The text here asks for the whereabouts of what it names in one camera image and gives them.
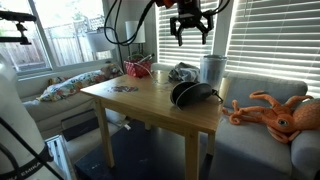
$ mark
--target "sofa armrest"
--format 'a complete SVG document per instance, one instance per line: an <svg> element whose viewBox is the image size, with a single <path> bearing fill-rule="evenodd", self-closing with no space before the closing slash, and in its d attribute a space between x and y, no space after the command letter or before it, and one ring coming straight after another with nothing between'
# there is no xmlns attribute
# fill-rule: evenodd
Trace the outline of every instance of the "sofa armrest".
<svg viewBox="0 0 320 180"><path fill-rule="evenodd" d="M291 144L293 176L313 180L320 171L320 130L305 130Z"/></svg>

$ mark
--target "octopus tentacle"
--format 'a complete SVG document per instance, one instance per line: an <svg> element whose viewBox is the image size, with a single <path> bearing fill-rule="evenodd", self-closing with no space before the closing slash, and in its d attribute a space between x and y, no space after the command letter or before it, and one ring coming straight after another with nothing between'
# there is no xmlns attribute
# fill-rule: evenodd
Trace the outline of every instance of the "octopus tentacle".
<svg viewBox="0 0 320 180"><path fill-rule="evenodd" d="M238 112L239 111L239 106L238 106L238 101L237 100L233 100L232 101L232 107L233 107L233 111L234 112Z"/></svg>
<svg viewBox="0 0 320 180"><path fill-rule="evenodd" d="M266 109L265 107L262 106L251 106L251 107L246 107L246 108L240 108L239 113L250 113L250 112L264 112Z"/></svg>
<svg viewBox="0 0 320 180"><path fill-rule="evenodd" d="M241 115L238 115L238 114L232 114L230 117L229 117L229 122L231 124L240 124L240 119L241 119Z"/></svg>
<svg viewBox="0 0 320 180"><path fill-rule="evenodd" d="M294 140L294 138L296 138L299 135L300 132L301 131L296 131L293 134L291 134L291 136L289 136L289 141Z"/></svg>
<svg viewBox="0 0 320 180"><path fill-rule="evenodd" d="M241 120L248 121L248 122L256 122L261 123L261 118L259 116L255 116L255 114L248 113L246 115L241 116Z"/></svg>
<svg viewBox="0 0 320 180"><path fill-rule="evenodd" d="M292 96L286 103L285 106L292 108L297 102L301 102L305 99L313 99L312 96Z"/></svg>
<svg viewBox="0 0 320 180"><path fill-rule="evenodd" d="M284 133L281 133L270 126L267 126L267 127L268 127L269 133L273 138L285 144L289 142L289 138Z"/></svg>
<svg viewBox="0 0 320 180"><path fill-rule="evenodd" d="M227 109L227 108L225 108L225 107L223 107L223 108L222 108L222 113L223 113L224 115L227 115L227 116L232 115L232 113L231 113L231 112L229 112L229 111L228 111L228 109Z"/></svg>
<svg viewBox="0 0 320 180"><path fill-rule="evenodd" d="M272 107L281 106L281 104L269 94L261 94L261 93L264 93L264 91L262 90L255 91L251 93L249 97L251 99L265 99L271 104Z"/></svg>

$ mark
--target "wooden table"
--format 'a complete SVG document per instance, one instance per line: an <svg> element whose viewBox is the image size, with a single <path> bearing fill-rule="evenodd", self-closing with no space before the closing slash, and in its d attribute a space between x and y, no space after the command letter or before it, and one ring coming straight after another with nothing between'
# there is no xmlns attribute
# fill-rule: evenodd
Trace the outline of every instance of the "wooden table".
<svg viewBox="0 0 320 180"><path fill-rule="evenodd" d="M177 83L168 82L168 72L156 71L153 76L136 78L124 75L81 89L96 102L99 126L106 162L115 165L105 108L173 131L185 137L185 179L199 177L199 132L208 133L207 153L213 154L214 134L219 123L222 105L216 96L180 110L170 101L170 93ZM115 87L137 87L133 92L113 92Z"/></svg>

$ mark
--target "fence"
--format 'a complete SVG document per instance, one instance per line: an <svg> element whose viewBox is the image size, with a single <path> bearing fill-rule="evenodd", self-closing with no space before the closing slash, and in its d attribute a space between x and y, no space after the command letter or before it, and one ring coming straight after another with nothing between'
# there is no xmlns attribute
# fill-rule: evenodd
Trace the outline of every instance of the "fence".
<svg viewBox="0 0 320 180"><path fill-rule="evenodd" d="M86 40L85 32L95 30L103 24L104 18L97 17L44 29L55 64L65 66L96 60ZM32 45L2 43L0 54L12 62L16 71L49 67L47 54L38 33L26 34ZM106 52L104 57L111 57L110 52Z"/></svg>

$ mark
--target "window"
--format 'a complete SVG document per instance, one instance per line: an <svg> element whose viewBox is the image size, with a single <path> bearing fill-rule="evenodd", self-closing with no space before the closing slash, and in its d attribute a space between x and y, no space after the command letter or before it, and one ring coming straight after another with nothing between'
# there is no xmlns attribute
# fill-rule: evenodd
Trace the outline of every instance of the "window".
<svg viewBox="0 0 320 180"><path fill-rule="evenodd" d="M320 1L239 0L226 69L303 80L320 97Z"/></svg>
<svg viewBox="0 0 320 180"><path fill-rule="evenodd" d="M217 0L202 0L201 11L215 9ZM178 17L177 4L170 9L161 7L158 9L158 62L176 65L179 62L200 66L202 56L212 54L214 30L207 36L206 44L202 45L202 33L197 28L185 29L182 32L183 45L179 47L178 41L170 34L170 18ZM207 20L202 18L202 23L207 27Z"/></svg>
<svg viewBox="0 0 320 180"><path fill-rule="evenodd" d="M11 61L18 74L61 69L70 65L112 58L112 53L90 50L85 37L104 24L101 0L3 0L1 10L34 14L37 22L24 22L31 45L1 43L0 54ZM20 37L17 22L0 21L0 36Z"/></svg>

